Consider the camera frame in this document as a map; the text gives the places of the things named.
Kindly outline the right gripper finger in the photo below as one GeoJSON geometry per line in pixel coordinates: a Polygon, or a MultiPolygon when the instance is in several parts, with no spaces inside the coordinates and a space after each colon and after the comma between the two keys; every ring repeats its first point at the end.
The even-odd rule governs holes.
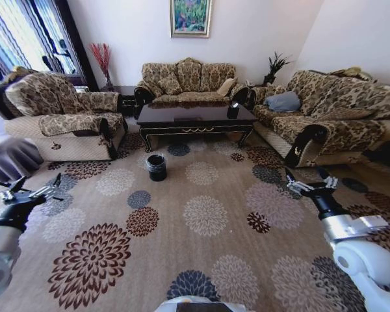
{"type": "Polygon", "coordinates": [[[317,172],[319,176],[322,178],[323,182],[325,182],[325,187],[329,189],[336,189],[338,179],[335,176],[330,175],[330,173],[321,166],[317,167],[317,172]]]}
{"type": "Polygon", "coordinates": [[[296,180],[291,172],[286,172],[287,187],[297,194],[304,194],[311,191],[311,186],[296,180]]]}

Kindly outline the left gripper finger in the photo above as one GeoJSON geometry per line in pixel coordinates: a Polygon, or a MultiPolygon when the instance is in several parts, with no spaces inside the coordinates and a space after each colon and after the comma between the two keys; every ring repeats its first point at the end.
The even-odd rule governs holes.
{"type": "Polygon", "coordinates": [[[39,188],[38,190],[32,192],[29,194],[29,198],[39,198],[44,197],[45,199],[56,199],[57,197],[55,194],[59,191],[59,186],[61,182],[61,176],[62,174],[59,173],[55,180],[50,185],[45,185],[42,188],[39,188]]]}
{"type": "Polygon", "coordinates": [[[19,178],[18,180],[11,183],[3,183],[3,186],[6,187],[5,191],[2,191],[0,196],[3,201],[10,201],[15,198],[15,194],[18,192],[25,192],[23,188],[27,180],[26,176],[19,178]]]}

